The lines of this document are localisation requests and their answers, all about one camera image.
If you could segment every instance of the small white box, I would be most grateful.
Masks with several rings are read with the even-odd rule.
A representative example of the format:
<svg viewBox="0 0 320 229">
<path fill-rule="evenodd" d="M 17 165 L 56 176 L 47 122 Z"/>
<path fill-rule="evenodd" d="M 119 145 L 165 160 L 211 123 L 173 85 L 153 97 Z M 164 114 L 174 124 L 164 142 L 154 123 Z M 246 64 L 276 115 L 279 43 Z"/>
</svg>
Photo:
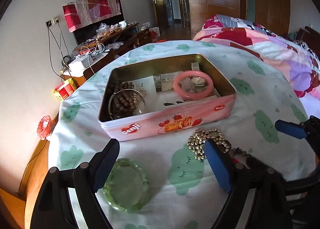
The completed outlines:
<svg viewBox="0 0 320 229">
<path fill-rule="evenodd" d="M 93 60 L 91 55 L 85 55 L 84 57 L 76 58 L 75 60 L 73 60 L 69 64 L 69 67 L 71 72 L 78 72 L 78 71 L 87 69 L 91 65 L 93 65 Z"/>
</svg>

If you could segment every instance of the wall socket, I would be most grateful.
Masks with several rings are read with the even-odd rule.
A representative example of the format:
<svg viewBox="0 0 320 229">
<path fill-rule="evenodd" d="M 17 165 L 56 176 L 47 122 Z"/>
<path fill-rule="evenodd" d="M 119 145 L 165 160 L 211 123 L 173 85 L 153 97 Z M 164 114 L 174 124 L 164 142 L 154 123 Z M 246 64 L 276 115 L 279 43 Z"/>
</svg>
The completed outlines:
<svg viewBox="0 0 320 229">
<path fill-rule="evenodd" d="M 56 17 L 50 19 L 49 21 L 47 21 L 45 24 L 47 25 L 47 27 L 51 27 L 52 25 L 55 25 L 58 22 L 60 22 L 60 19 L 59 19 L 59 16 L 56 16 Z"/>
</svg>

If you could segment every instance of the bedding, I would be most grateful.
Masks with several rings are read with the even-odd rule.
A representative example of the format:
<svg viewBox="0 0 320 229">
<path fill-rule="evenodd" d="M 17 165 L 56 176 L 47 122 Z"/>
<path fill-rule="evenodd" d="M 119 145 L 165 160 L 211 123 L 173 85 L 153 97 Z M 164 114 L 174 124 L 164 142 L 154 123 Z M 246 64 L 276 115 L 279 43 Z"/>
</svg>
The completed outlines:
<svg viewBox="0 0 320 229">
<path fill-rule="evenodd" d="M 315 168 L 315 154 L 308 143 L 278 133 L 273 126 L 278 119 L 294 123 L 307 119 L 290 86 L 300 84 L 290 76 L 289 64 L 276 65 L 277 58 L 283 57 L 282 53 L 292 58 L 290 50 L 293 50 L 279 45 L 280 40 L 278 43 L 270 41 L 269 36 L 262 33 L 259 36 L 251 33 L 250 37 L 260 42 L 244 46 L 226 39 L 234 37 L 233 34 L 237 33 L 234 30 L 233 33 L 230 29 L 223 30 L 224 39 L 202 38 L 207 31 L 215 29 L 202 30 L 197 35 L 201 41 L 168 41 L 136 48 L 101 69 L 61 103 L 59 121 L 49 146 L 48 165 L 49 168 L 55 166 L 65 170 L 90 161 L 110 139 L 100 127 L 98 114 L 106 84 L 115 67 L 159 57 L 200 53 L 214 63 L 237 89 L 234 108 L 226 119 L 120 143 L 119 157 L 137 161 L 147 174 L 150 201 L 141 211 L 124 214 L 112 209 L 99 190 L 97 199 L 114 229 L 211 228 L 228 195 L 219 187 L 207 160 L 198 162 L 186 148 L 189 136 L 197 128 L 220 129 L 233 147 L 251 153 L 281 172 L 286 179 L 306 177 Z M 269 46 L 273 43 L 278 52 L 271 57 Z M 303 65 L 309 62 L 300 55 L 294 59 L 299 59 Z M 285 75 L 290 84 L 270 62 L 280 70 L 287 70 Z M 172 177 L 170 170 L 174 163 L 179 163 L 187 172 Z M 87 228 L 74 189 L 69 189 L 69 193 L 79 228 Z"/>
<path fill-rule="evenodd" d="M 320 62 L 315 53 L 259 24 L 223 15 L 214 15 L 207 20 L 194 37 L 194 40 L 205 42 L 216 39 L 228 40 L 231 46 L 242 45 L 254 51 L 257 58 L 285 76 L 298 97 L 309 93 L 320 99 Z"/>
</svg>

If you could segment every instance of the snack container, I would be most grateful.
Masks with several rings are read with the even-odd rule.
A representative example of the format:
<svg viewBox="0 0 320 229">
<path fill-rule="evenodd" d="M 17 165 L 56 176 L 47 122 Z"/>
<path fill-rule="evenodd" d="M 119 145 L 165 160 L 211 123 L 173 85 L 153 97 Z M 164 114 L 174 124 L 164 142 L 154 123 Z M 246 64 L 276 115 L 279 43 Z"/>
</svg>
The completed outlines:
<svg viewBox="0 0 320 229">
<path fill-rule="evenodd" d="M 112 120 L 108 113 L 109 99 L 116 80 L 130 82 L 152 75 L 191 70 L 198 62 L 200 70 L 213 80 L 220 97 L 194 100 L 164 110 Z M 99 122 L 105 132 L 118 141 L 127 141 L 188 129 L 227 118 L 236 100 L 236 89 L 203 55 L 190 54 L 151 59 L 113 69 L 103 97 Z"/>
</svg>

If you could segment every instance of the bed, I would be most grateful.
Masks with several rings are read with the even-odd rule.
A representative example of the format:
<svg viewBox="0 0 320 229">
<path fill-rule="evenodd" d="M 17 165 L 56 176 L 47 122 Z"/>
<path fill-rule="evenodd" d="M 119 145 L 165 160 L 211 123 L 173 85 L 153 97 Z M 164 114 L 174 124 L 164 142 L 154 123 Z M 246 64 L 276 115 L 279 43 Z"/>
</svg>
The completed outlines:
<svg viewBox="0 0 320 229">
<path fill-rule="evenodd" d="M 309 81 L 309 77 L 311 80 L 312 70 L 309 76 L 299 75 L 300 72 L 293 75 L 283 62 L 298 60 L 298 63 L 311 67 L 310 60 L 302 55 L 301 47 L 289 41 L 251 28 L 225 28 L 203 28 L 193 41 L 168 41 L 134 49 L 101 69 L 61 103 L 59 121 L 49 147 L 48 165 L 49 168 L 55 166 L 65 170 L 90 161 L 110 140 L 100 127 L 98 114 L 108 78 L 117 66 L 151 58 L 200 53 L 214 63 L 237 89 L 237 99 L 227 119 L 120 143 L 119 157 L 137 161 L 147 174 L 150 201 L 139 212 L 121 213 L 108 205 L 99 190 L 97 199 L 115 229 L 211 228 L 228 195 L 219 187 L 206 160 L 203 163 L 194 160 L 195 165 L 188 166 L 193 155 L 185 144 L 197 128 L 220 129 L 232 147 L 251 153 L 281 172 L 285 179 L 303 178 L 314 170 L 315 154 L 308 143 L 278 133 L 273 126 L 278 119 L 294 123 L 307 119 L 297 91 L 303 90 L 305 97 L 318 100 L 314 96 L 316 93 L 307 92 L 310 84 L 306 87 L 303 80 L 307 78 Z M 241 39 L 249 41 L 248 38 L 259 42 L 242 43 Z M 188 170 L 178 185 L 171 184 L 169 177 L 174 162 L 181 163 Z M 195 179 L 194 173 L 201 175 Z M 190 180 L 194 180 L 191 187 L 188 186 Z M 69 189 L 69 194 L 79 228 L 87 228 L 75 191 Z"/>
</svg>

